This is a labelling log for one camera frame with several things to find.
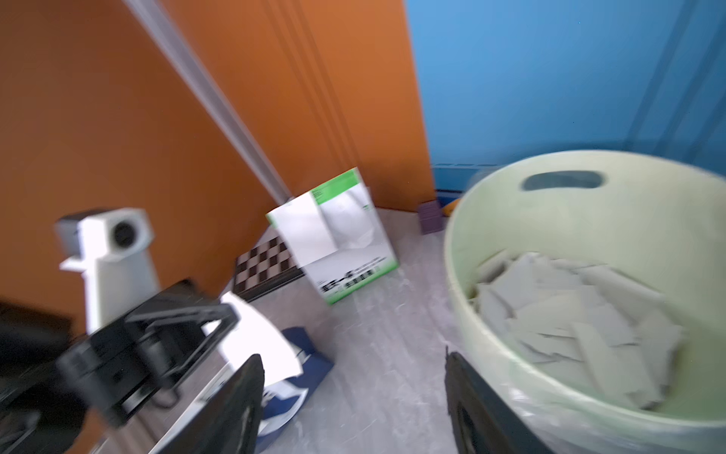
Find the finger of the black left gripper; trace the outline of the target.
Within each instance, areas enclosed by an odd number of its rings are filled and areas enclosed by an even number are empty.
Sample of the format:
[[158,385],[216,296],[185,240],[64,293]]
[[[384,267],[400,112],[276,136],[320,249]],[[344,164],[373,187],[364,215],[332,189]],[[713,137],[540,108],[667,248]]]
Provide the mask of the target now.
[[239,321],[229,304],[172,306],[146,302],[124,318],[143,363],[161,389],[173,390]]

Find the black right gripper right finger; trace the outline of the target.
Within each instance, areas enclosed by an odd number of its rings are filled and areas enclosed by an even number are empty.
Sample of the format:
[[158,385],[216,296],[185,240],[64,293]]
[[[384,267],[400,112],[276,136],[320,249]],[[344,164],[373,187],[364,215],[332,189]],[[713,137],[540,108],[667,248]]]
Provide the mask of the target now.
[[551,451],[461,353],[446,353],[444,384],[459,453],[536,454]]

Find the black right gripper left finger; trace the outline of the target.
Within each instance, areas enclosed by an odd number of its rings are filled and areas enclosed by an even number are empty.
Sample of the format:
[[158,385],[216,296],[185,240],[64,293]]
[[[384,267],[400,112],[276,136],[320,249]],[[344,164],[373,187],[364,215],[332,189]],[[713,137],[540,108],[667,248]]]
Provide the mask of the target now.
[[254,354],[188,423],[153,448],[154,453],[253,453],[262,419],[265,371]]

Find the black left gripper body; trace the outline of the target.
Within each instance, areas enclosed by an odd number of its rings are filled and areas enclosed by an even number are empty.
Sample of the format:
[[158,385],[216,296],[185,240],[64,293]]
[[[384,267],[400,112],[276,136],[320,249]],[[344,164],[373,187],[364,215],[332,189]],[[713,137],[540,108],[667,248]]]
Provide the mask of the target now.
[[[172,306],[222,304],[219,299],[199,293],[188,279],[146,302],[149,301]],[[69,386],[109,426],[126,425],[155,393],[165,390],[156,386],[125,328],[124,318],[130,312],[75,342],[57,360],[57,367]]]

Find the blue white bag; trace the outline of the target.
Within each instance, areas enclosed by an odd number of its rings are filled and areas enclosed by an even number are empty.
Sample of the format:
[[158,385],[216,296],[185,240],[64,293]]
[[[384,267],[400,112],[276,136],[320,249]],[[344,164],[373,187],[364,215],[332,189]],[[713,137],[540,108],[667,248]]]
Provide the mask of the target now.
[[[282,335],[296,354],[296,359],[302,366],[302,374],[281,380],[264,389],[258,435],[254,445],[245,447],[247,453],[261,453],[276,441],[285,426],[300,412],[310,395],[315,393],[334,366],[332,361],[317,350],[303,327],[289,327],[282,331]],[[187,429],[192,420],[226,386],[235,373],[236,370],[232,367],[223,367],[198,393],[151,451],[162,452],[176,436]]]

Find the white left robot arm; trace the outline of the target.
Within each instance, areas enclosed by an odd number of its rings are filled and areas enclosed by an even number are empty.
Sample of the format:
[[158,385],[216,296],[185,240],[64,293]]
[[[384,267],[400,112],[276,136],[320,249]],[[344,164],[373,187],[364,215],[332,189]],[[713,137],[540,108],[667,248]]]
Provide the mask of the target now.
[[121,428],[157,393],[181,385],[236,326],[234,308],[188,279],[93,334],[72,338],[64,317],[1,306],[1,450],[64,453],[95,409]]

